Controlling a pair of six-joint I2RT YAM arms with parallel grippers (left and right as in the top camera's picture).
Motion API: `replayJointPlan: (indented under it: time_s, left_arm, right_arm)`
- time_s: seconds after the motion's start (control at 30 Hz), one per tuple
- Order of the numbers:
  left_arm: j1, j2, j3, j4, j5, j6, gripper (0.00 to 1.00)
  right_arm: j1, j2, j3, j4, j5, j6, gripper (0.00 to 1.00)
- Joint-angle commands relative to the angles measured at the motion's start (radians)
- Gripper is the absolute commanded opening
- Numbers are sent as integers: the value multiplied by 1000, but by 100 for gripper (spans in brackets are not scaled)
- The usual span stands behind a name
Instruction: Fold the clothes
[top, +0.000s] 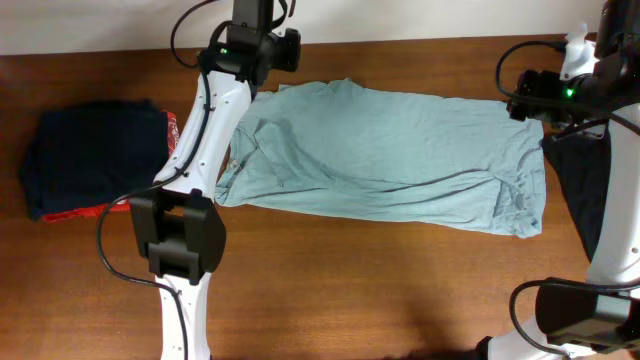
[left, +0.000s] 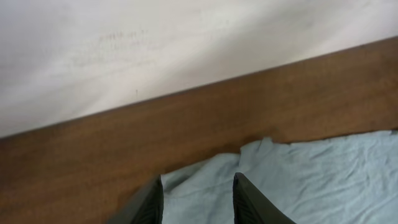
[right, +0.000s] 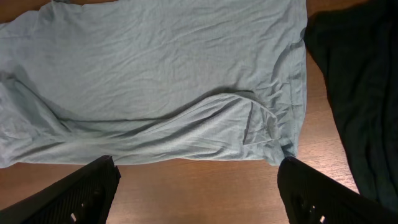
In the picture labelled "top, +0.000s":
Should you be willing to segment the light blue t-shirt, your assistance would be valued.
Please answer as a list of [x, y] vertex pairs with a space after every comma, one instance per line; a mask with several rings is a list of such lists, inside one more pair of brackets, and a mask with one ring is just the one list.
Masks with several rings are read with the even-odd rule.
[[529, 238], [543, 227], [542, 137], [499, 101], [284, 85], [240, 120], [215, 200]]

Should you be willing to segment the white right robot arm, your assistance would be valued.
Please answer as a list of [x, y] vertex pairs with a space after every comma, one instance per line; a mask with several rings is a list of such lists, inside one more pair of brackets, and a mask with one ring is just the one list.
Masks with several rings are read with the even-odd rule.
[[639, 349], [639, 0], [607, 0], [595, 40], [552, 43], [559, 72], [528, 70], [512, 119], [556, 128], [547, 160], [590, 265], [585, 281], [533, 280], [535, 312], [480, 341], [475, 359], [578, 359]]

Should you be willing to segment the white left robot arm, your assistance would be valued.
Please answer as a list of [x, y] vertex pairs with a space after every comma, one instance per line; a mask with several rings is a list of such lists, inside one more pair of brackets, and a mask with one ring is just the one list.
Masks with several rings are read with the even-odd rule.
[[152, 185], [130, 197], [139, 254], [161, 297], [164, 359], [208, 359], [207, 291], [226, 229], [215, 208], [219, 171], [232, 135], [272, 70], [294, 72], [300, 33], [286, 27], [295, 2], [234, 0], [193, 65], [196, 97], [184, 131]]

